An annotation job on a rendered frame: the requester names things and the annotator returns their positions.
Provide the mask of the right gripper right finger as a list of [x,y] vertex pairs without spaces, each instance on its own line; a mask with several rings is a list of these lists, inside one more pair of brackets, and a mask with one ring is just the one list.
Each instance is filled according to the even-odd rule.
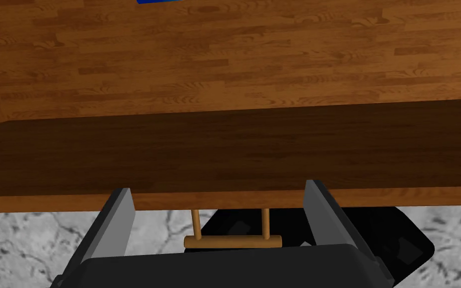
[[349,244],[366,258],[377,261],[359,231],[321,181],[306,181],[302,204],[317,245]]

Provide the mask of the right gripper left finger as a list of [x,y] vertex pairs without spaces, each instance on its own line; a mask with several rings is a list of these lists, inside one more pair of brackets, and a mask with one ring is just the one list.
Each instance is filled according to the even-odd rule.
[[123,256],[135,216],[131,190],[126,187],[112,192],[79,245],[81,261]]

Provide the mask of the brown wooden desk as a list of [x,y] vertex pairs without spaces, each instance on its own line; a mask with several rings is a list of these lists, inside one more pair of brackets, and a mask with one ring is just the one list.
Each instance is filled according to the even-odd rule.
[[0,0],[0,213],[461,205],[461,0]]

